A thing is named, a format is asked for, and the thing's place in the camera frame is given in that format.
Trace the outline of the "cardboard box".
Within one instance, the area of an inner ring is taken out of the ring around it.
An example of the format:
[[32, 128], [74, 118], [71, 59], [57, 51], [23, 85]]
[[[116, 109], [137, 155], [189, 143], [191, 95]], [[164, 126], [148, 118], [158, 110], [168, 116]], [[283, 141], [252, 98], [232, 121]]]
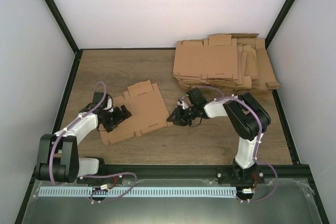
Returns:
[[115, 106], [125, 105], [132, 116], [110, 133], [100, 132], [101, 141], [105, 145], [133, 136], [139, 137], [172, 125], [171, 122], [166, 121], [170, 114], [159, 87], [157, 83], [152, 83], [150, 80], [129, 86], [122, 96], [115, 97], [113, 100]]

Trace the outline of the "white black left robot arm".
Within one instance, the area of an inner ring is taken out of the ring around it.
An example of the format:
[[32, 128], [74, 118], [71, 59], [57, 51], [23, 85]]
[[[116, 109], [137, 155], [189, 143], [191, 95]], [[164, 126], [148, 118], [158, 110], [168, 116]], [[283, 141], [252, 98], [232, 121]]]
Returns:
[[102, 184], [107, 170], [100, 166], [98, 158], [80, 158], [78, 145], [99, 126], [109, 133], [131, 116], [125, 105], [114, 106], [111, 95], [95, 92], [92, 102], [70, 124], [40, 138], [35, 177], [52, 183], [73, 183], [77, 178], [89, 176], [95, 184]]

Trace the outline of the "grey metal front plate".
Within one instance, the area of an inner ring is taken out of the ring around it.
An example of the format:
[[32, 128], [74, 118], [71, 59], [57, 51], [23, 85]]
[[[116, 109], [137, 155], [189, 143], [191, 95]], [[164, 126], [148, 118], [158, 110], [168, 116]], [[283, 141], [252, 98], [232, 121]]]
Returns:
[[[39, 197], [36, 182], [23, 223], [322, 223], [306, 180], [268, 179], [250, 202], [215, 197]], [[124, 181], [115, 187], [230, 187], [211, 180]]]

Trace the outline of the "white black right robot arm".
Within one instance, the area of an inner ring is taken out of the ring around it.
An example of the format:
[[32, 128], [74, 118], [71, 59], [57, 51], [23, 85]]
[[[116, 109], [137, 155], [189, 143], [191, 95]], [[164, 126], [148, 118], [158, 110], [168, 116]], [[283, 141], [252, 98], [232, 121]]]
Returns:
[[201, 92], [202, 88], [201, 86], [186, 91], [185, 96], [191, 104], [188, 105], [184, 98], [178, 99], [177, 107], [167, 121], [174, 125], [191, 127], [196, 118], [200, 120], [229, 118], [239, 136], [232, 174], [235, 181], [244, 184], [253, 176], [261, 139], [271, 124], [270, 115], [249, 92], [223, 95], [207, 101]]

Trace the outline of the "stack of flat cardboard blanks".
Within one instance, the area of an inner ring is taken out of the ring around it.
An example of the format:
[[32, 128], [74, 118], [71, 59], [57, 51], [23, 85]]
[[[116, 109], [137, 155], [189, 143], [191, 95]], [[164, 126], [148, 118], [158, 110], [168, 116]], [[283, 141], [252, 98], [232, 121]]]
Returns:
[[280, 87], [265, 39], [258, 34], [214, 34], [178, 41], [173, 76], [186, 89], [203, 84], [233, 91]]

